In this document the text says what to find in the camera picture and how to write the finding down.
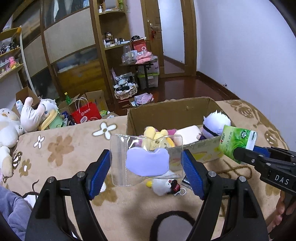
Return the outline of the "person's right hand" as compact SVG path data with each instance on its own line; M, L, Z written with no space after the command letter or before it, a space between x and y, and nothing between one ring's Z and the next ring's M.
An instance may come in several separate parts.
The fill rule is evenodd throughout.
M285 211L284 199L285 199L285 193L281 191L280 198L276 205L275 217L273 218L272 222L267 226L268 233L270 233L282 221L282 215L284 214L284 211Z

